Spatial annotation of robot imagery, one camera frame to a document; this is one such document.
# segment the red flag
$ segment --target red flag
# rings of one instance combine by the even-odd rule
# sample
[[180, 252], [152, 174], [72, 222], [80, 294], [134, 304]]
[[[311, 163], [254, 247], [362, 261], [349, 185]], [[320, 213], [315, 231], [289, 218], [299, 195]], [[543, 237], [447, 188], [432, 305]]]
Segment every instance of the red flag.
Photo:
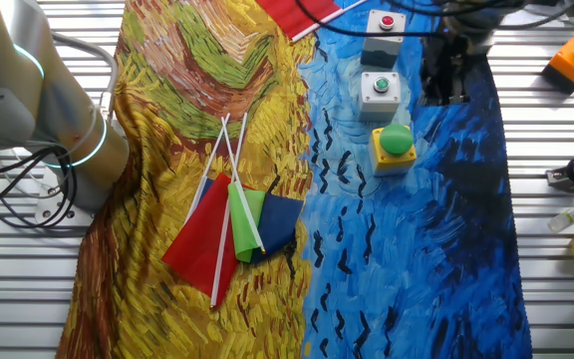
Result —
[[[189, 284], [208, 296], [211, 295], [216, 272], [220, 232], [225, 216], [229, 183], [228, 176], [218, 175], [162, 259]], [[217, 306], [225, 297], [237, 264], [230, 223], [227, 227], [227, 239], [223, 252], [216, 298]]]
[[[256, 0], [256, 2], [292, 40], [315, 24], [300, 10], [295, 0]], [[319, 20], [342, 11], [333, 0], [301, 0], [301, 2]]]

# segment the yellow button base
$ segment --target yellow button base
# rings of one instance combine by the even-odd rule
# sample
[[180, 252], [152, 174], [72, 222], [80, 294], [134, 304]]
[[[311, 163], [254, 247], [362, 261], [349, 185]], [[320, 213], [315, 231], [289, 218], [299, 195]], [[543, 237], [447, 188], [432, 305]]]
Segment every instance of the yellow button base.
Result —
[[394, 156], [380, 146], [380, 132], [383, 129], [375, 129], [369, 139], [369, 155], [375, 177], [398, 175], [406, 173], [416, 162], [416, 147], [411, 148], [400, 156]]

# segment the van gogh painting fabric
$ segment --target van gogh painting fabric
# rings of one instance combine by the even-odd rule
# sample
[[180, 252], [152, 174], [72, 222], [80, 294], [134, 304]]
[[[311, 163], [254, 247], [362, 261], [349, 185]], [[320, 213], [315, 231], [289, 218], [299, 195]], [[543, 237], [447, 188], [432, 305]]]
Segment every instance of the van gogh painting fabric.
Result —
[[[364, 31], [371, 8], [391, 9], [368, 2], [334, 24]], [[433, 26], [408, 19], [411, 31]], [[422, 46], [405, 39], [393, 123], [410, 126], [418, 159], [379, 179], [377, 125], [357, 122], [362, 44], [327, 30], [291, 44], [254, 0], [127, 1], [117, 113], [131, 159], [82, 243], [59, 358], [531, 356], [488, 65], [467, 78], [469, 104], [424, 108]], [[235, 145], [245, 112], [242, 181], [306, 203], [296, 239], [239, 264], [210, 310], [161, 258], [220, 117], [232, 114]], [[224, 148], [219, 173], [231, 173]]]

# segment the aluminum slats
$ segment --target aluminum slats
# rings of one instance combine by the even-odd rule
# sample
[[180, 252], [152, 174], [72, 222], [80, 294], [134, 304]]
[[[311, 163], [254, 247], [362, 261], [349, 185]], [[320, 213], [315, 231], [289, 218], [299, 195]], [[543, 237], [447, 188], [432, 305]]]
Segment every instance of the aluminum slats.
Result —
[[[114, 53], [122, 0], [39, 3], [55, 30]], [[511, 20], [520, 21], [518, 17]], [[545, 228], [549, 217], [574, 204], [574, 194], [549, 188], [544, 176], [546, 169], [564, 166], [574, 157], [574, 94], [564, 98], [537, 76], [573, 35], [574, 29], [560, 23], [545, 31], [498, 32], [488, 54], [505, 124], [535, 359], [574, 359], [574, 260], [566, 248], [574, 226], [560, 234]], [[78, 50], [58, 46], [58, 52], [97, 99], [107, 84], [109, 67]], [[3, 155], [4, 162], [15, 160], [11, 153]], [[33, 174], [40, 178], [43, 169]], [[38, 190], [30, 178], [23, 179], [20, 186], [30, 192]], [[20, 212], [34, 215], [35, 201], [19, 192], [10, 201]], [[80, 243], [80, 237], [51, 238], [0, 222], [0, 358], [54, 357], [68, 314]]]

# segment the green button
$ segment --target green button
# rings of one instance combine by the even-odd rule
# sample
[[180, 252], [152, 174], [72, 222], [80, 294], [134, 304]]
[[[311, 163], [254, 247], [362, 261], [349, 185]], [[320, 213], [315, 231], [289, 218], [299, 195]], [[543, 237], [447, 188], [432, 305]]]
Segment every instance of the green button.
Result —
[[380, 132], [380, 146], [391, 155], [404, 155], [413, 145], [414, 135], [402, 125], [388, 125]]
[[384, 93], [389, 89], [389, 80], [385, 78], [378, 78], [374, 83], [374, 90], [379, 93]]

